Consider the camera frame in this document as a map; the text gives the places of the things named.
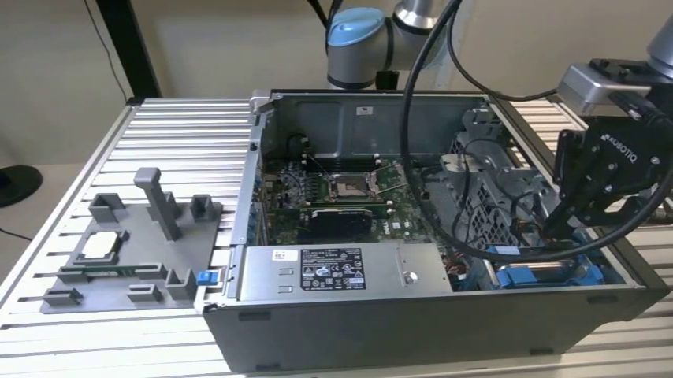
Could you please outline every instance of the wire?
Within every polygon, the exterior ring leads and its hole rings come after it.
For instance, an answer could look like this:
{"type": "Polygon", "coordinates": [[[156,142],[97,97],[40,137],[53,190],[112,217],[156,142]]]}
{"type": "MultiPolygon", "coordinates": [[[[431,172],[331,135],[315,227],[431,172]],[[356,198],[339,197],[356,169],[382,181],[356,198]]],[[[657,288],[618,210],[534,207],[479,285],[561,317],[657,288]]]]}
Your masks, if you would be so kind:
{"type": "Polygon", "coordinates": [[[543,91],[543,92],[537,93],[537,94],[531,94],[529,96],[522,96],[522,97],[510,96],[509,94],[503,94],[503,93],[493,90],[491,88],[486,87],[486,85],[481,84],[478,82],[478,80],[474,79],[473,75],[469,74],[467,70],[463,68],[463,65],[461,64],[461,61],[458,60],[458,56],[455,54],[455,49],[453,48],[453,26],[455,24],[455,16],[458,14],[458,8],[459,8],[462,2],[463,2],[463,0],[457,0],[455,1],[455,9],[453,11],[453,15],[451,15],[451,18],[450,18],[450,21],[449,21],[449,27],[447,27],[446,47],[447,47],[447,50],[449,50],[449,55],[451,57],[453,64],[455,65],[455,68],[461,72],[461,74],[465,77],[465,79],[483,93],[486,93],[487,95],[491,95],[495,98],[499,98],[499,99],[507,100],[507,101],[525,102],[525,101],[537,100],[539,98],[543,98],[543,97],[554,95],[557,93],[555,89],[551,89],[549,91],[543,91]]]}
{"type": "MultiPolygon", "coordinates": [[[[562,260],[565,258],[571,258],[579,254],[585,254],[586,252],[599,250],[602,247],[613,244],[617,240],[619,240],[623,236],[629,234],[647,219],[650,214],[657,209],[658,205],[663,202],[665,198],[670,193],[670,189],[673,189],[673,169],[668,169],[665,176],[659,182],[658,187],[654,190],[650,198],[647,199],[646,204],[642,206],[641,210],[634,214],[633,218],[623,223],[621,226],[614,228],[610,233],[599,237],[598,239],[591,240],[589,243],[574,246],[567,250],[554,250],[550,248],[529,248],[521,249],[523,252],[521,255],[511,254],[493,254],[485,250],[479,250],[469,246],[463,241],[455,239],[442,228],[442,225],[434,219],[432,210],[426,205],[420,195],[420,186],[419,178],[412,174],[412,159],[411,153],[408,151],[408,114],[411,111],[411,100],[412,100],[412,89],[415,88],[415,84],[418,82],[418,75],[420,74],[420,70],[423,69],[423,63],[428,56],[430,50],[432,48],[432,44],[438,40],[439,34],[443,30],[443,25],[450,21],[451,17],[455,14],[458,9],[457,5],[459,4],[459,0],[451,0],[447,4],[446,8],[442,11],[442,14],[438,18],[438,23],[435,24],[432,30],[430,31],[427,40],[418,52],[416,59],[412,63],[411,70],[408,72],[407,84],[403,89],[403,98],[402,98],[402,111],[399,113],[399,155],[402,158],[402,168],[404,179],[408,182],[408,190],[411,191],[412,199],[416,203],[416,206],[420,210],[420,215],[430,225],[434,233],[438,238],[447,244],[447,258],[451,261],[458,261],[458,252],[461,254],[466,254],[473,258],[481,258],[490,261],[513,263],[513,262],[534,262],[534,261],[555,261],[562,260]]],[[[666,164],[670,166],[673,162],[673,154],[668,157],[666,164]]]]}
{"type": "Polygon", "coordinates": [[[499,147],[502,147],[501,143],[498,143],[493,139],[487,138],[475,138],[467,142],[465,147],[461,149],[461,152],[458,152],[458,161],[461,161],[462,157],[462,163],[465,164],[465,181],[462,182],[462,197],[461,197],[461,203],[458,205],[458,213],[455,214],[455,217],[453,218],[453,223],[451,223],[451,235],[454,237],[458,237],[457,231],[458,231],[458,222],[461,221],[461,217],[463,216],[465,210],[467,208],[467,197],[470,196],[470,165],[467,164],[467,148],[473,145],[475,142],[489,142],[497,144],[499,147]]]}
{"type": "Polygon", "coordinates": [[[467,208],[467,198],[470,196],[470,179],[471,179],[470,175],[471,175],[471,173],[470,173],[470,165],[467,164],[467,159],[465,156],[465,149],[466,148],[467,148],[467,146],[465,146],[462,149],[462,163],[465,164],[465,181],[462,182],[462,197],[461,197],[461,203],[458,205],[458,213],[455,214],[455,217],[453,218],[453,223],[451,223],[453,237],[458,237],[458,235],[457,235],[458,222],[461,221],[461,217],[463,216],[465,209],[467,208]]]}
{"type": "Polygon", "coordinates": [[[19,235],[19,234],[16,234],[16,233],[13,233],[13,232],[9,232],[8,230],[4,230],[4,229],[1,229],[1,228],[0,228],[0,232],[1,232],[3,234],[8,234],[9,236],[13,236],[15,238],[24,239],[24,240],[27,240],[28,242],[31,242],[31,241],[32,241],[32,239],[31,239],[31,238],[28,238],[27,236],[19,235]]]}
{"type": "Polygon", "coordinates": [[[327,28],[327,17],[324,15],[323,7],[319,4],[318,0],[306,0],[308,4],[311,5],[311,8],[314,8],[315,16],[319,18],[319,23],[323,25],[324,28],[327,28]]]}
{"type": "Polygon", "coordinates": [[[87,0],[83,0],[83,1],[84,1],[84,6],[87,7],[88,18],[92,21],[93,30],[96,30],[97,40],[101,42],[103,49],[105,49],[107,63],[109,64],[109,70],[112,71],[112,75],[115,76],[115,81],[116,81],[116,85],[119,87],[119,90],[121,91],[121,96],[124,96],[124,102],[127,102],[127,99],[128,99],[127,91],[124,91],[124,87],[121,86],[119,76],[116,75],[115,65],[112,64],[112,55],[109,54],[109,49],[107,48],[105,41],[101,36],[101,32],[100,32],[100,30],[97,30],[96,21],[93,20],[92,9],[88,6],[88,1],[87,0]]]}

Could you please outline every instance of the white wall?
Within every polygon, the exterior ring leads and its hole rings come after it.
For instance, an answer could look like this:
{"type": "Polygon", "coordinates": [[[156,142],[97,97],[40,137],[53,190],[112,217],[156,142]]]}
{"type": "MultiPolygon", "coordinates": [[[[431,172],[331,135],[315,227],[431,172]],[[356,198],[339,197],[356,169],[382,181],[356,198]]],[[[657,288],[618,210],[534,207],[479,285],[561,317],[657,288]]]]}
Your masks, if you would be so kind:
{"type": "MultiPolygon", "coordinates": [[[[388,13],[395,2],[346,4],[388,13]]],[[[165,96],[324,87],[323,29],[304,0],[133,6],[165,96]]],[[[497,89],[546,89],[574,61],[642,57],[670,13],[672,0],[477,0],[459,55],[497,89]]],[[[0,164],[84,161],[123,101],[81,0],[5,0],[0,25],[0,164]]],[[[455,75],[450,84],[469,88],[455,75]]]]}
{"type": "Polygon", "coordinates": [[[77,0],[0,5],[0,165],[87,159],[124,104],[77,0]]]}
{"type": "MultiPolygon", "coordinates": [[[[551,89],[570,63],[645,59],[672,0],[475,0],[459,48],[467,72],[509,95],[551,89]]],[[[453,89],[473,89],[453,75],[453,89]]]]}

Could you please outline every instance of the aluminum table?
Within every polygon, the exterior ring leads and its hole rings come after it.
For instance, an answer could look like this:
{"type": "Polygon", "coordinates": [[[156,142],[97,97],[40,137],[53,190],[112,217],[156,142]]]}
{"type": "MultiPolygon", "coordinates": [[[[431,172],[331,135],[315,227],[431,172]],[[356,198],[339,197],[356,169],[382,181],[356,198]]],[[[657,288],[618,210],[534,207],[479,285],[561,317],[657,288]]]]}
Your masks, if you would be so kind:
{"type": "MultiPolygon", "coordinates": [[[[562,104],[541,100],[513,105],[553,150],[563,128],[586,127],[562,104]]],[[[247,99],[149,99],[125,107],[0,287],[0,375],[236,376],[192,309],[44,315],[40,297],[91,220],[93,195],[112,191],[127,203],[143,201],[132,183],[141,166],[161,169],[161,185],[177,201],[209,194],[224,204],[211,265],[226,264],[248,132],[247,99]]],[[[639,228],[629,235],[670,286],[672,230],[639,228]]],[[[633,321],[599,327],[562,356],[291,376],[673,376],[673,295],[633,321]]]]}

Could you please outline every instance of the motherboard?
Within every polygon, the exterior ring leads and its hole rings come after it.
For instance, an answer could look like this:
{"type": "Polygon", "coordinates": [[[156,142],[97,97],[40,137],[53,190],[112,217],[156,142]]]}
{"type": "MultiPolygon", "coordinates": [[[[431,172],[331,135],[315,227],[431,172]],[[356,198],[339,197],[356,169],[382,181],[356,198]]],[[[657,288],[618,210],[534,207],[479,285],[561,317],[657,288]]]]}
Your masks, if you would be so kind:
{"type": "Polygon", "coordinates": [[[434,241],[394,159],[270,161],[263,198],[268,245],[434,241]]]}

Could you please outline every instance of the blue latch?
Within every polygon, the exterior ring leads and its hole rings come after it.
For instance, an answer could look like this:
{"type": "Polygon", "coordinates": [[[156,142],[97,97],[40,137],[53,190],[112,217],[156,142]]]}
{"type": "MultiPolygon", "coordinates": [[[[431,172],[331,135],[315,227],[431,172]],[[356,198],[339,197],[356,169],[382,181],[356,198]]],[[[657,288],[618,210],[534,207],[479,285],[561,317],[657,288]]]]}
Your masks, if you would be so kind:
{"type": "Polygon", "coordinates": [[[220,274],[209,270],[203,270],[196,274],[196,285],[199,286],[212,286],[218,284],[220,279],[220,274]]]}
{"type": "Polygon", "coordinates": [[[526,266],[507,266],[497,273],[497,279],[505,288],[537,284],[537,278],[526,266]]]}

